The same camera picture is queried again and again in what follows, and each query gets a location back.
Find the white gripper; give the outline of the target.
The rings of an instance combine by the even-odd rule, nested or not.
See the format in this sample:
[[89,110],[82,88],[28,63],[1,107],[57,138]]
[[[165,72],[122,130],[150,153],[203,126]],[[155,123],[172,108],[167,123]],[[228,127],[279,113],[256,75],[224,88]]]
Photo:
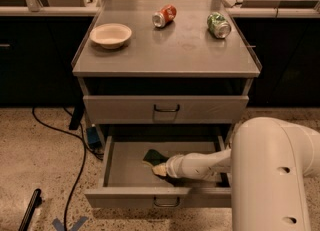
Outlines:
[[152,167],[155,175],[165,177],[167,174],[172,178],[180,178],[181,171],[179,170],[183,155],[174,155],[170,157],[166,163],[161,163]]

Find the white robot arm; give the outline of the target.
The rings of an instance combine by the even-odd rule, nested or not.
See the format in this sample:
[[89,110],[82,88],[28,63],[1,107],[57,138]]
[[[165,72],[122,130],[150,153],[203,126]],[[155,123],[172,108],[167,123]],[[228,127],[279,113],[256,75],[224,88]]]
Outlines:
[[175,155],[154,174],[194,180],[231,172],[233,231],[311,231],[304,181],[320,174],[320,133],[258,117],[236,130],[229,149]]

